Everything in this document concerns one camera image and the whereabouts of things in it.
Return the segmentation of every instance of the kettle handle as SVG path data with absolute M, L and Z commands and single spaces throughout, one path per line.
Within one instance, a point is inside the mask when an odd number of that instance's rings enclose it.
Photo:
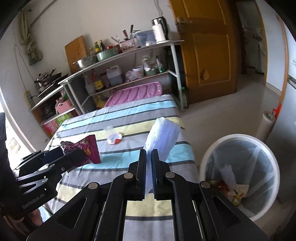
M 165 31 L 165 36 L 168 36 L 168 24 L 167 24 L 165 18 L 163 16 L 160 16 L 159 19 L 160 19 L 161 25 Z

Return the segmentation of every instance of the blue stripe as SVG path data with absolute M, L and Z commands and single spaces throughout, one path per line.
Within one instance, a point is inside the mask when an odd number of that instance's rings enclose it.
M 128 168 L 129 164 L 138 161 L 140 150 L 120 152 L 112 154 L 103 154 L 102 163 L 99 164 L 87 164 L 79 169 L 108 169 L 108 168 Z M 178 144 L 174 145 L 170 154 L 166 160 L 168 163 L 179 162 L 179 161 L 194 161 L 194 154 L 189 144 Z
M 62 130 L 64 131 L 64 130 L 68 130 L 68 129 L 72 129 L 72 128 L 77 128 L 77 127 L 89 125 L 91 123 L 111 120 L 111 119 L 114 119 L 114 118 L 117 118 L 120 116 L 132 115 L 132 114 L 145 112 L 148 110 L 156 110 L 159 108 L 165 109 L 165 108 L 171 108 L 171 107 L 177 107 L 176 103 L 173 100 L 165 101 L 165 102 L 147 103 L 145 105 L 131 107 L 129 109 L 119 110 L 116 112 L 106 113 L 103 115 L 94 116 L 94 117 L 89 118 L 87 120 L 81 120 L 81 121 L 70 123 L 67 125 L 62 125 L 59 128 L 59 130 L 57 131 L 57 133 L 59 133 Z

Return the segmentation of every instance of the yellow stripe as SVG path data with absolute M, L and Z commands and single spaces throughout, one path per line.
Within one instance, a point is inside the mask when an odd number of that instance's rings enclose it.
M 183 122 L 182 122 L 181 118 L 179 118 L 179 117 L 168 117 L 167 119 L 174 122 L 174 123 L 176 123 L 176 124 L 178 124 L 178 125 L 180 125 L 181 127 L 183 127 Z M 126 136 L 126 135 L 131 135 L 131 134 L 144 132 L 144 131 L 150 131 L 151 127 L 153 126 L 154 123 L 155 123 L 155 120 L 148 120 L 148 121 L 144 121 L 144 122 L 141 122 L 141 123 L 115 127 L 113 130 L 114 130 L 114 132 L 119 132 L 123 136 Z M 96 140 L 107 139 L 107 137 L 108 137 L 108 134 L 106 134 L 106 131 L 104 131 L 104 130 L 102 130 L 102 131 L 94 131 L 94 132 L 83 133 L 83 134 L 74 135 L 74 136 L 70 136 L 70 137 L 57 138 L 57 139 L 54 139 L 52 141 L 51 145 L 59 145 L 61 140 L 62 141 L 71 141 L 71 142 L 75 143 L 75 142 L 78 142 L 81 139 L 83 139 L 83 138 L 85 138 L 86 136 L 89 136 L 89 135 L 95 135 Z
M 69 202 L 81 189 L 57 184 L 57 198 Z M 158 217 L 171 216 L 172 206 L 170 200 L 156 201 L 153 193 L 148 193 L 143 201 L 128 201 L 126 206 L 126 216 L 136 217 Z

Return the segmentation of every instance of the power outlet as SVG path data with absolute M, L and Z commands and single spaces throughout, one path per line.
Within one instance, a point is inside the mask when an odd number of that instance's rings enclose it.
M 34 103 L 34 100 L 32 98 L 31 91 L 28 90 L 28 91 L 25 92 L 25 99 L 26 99 L 30 109 L 33 108 L 35 103 Z

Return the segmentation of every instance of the yellow label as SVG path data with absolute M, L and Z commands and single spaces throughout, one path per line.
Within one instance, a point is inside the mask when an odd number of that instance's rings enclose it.
M 96 82 L 94 82 L 94 88 L 96 90 L 99 90 L 101 88 L 104 87 L 103 81 L 102 80 L 97 80 Z

